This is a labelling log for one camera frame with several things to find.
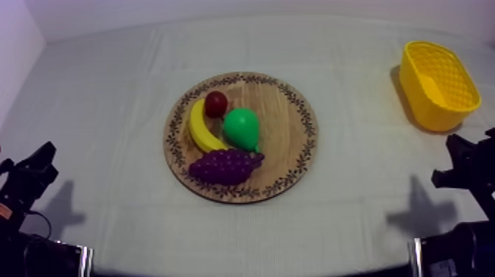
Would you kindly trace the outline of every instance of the grape cluster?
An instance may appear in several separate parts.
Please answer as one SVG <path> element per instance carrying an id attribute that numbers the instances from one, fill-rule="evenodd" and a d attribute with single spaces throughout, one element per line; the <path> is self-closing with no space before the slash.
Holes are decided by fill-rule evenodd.
<path id="1" fill-rule="evenodd" d="M 251 158 L 250 153 L 237 149 L 215 150 L 192 163 L 189 174 L 205 183 L 235 186 L 244 183 L 263 159 L 261 153 Z"/>

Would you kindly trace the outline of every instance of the wooden plate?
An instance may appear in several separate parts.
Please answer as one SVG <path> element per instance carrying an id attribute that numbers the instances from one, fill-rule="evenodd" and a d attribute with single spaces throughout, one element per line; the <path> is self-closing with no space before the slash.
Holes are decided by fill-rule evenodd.
<path id="1" fill-rule="evenodd" d="M 189 165 L 203 153 L 189 132 L 189 111 L 196 100 L 221 91 L 233 108 L 253 109 L 260 121 L 259 148 L 263 164 L 238 186 L 202 183 L 188 174 Z M 222 141 L 222 120 L 205 121 Z M 318 126 L 315 113 L 292 86 L 266 74 L 231 72 L 204 80 L 187 91 L 166 121 L 166 162 L 180 182 L 192 192 L 221 203 L 255 203 L 275 197 L 294 186 L 313 162 Z"/>

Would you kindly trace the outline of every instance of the table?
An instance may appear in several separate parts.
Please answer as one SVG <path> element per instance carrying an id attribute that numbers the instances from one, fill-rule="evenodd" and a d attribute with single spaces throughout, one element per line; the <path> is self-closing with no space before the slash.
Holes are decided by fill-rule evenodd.
<path id="1" fill-rule="evenodd" d="M 435 189 L 450 168 L 445 135 L 404 113 L 403 45 L 452 48 L 482 94 L 458 133 L 495 126 L 495 51 L 386 21 L 324 15 L 222 18 L 104 32 L 49 45 L 0 133 L 1 158 L 57 147 L 57 180 L 34 209 L 53 239 L 96 248 L 97 268 L 151 276 L 331 276 L 406 262 L 406 242 L 484 220 L 468 192 Z M 308 174 L 249 206 L 209 202 L 166 165 L 162 135 L 175 101 L 229 71 L 295 86 L 320 127 Z M 44 233 L 29 218 L 23 230 Z"/>

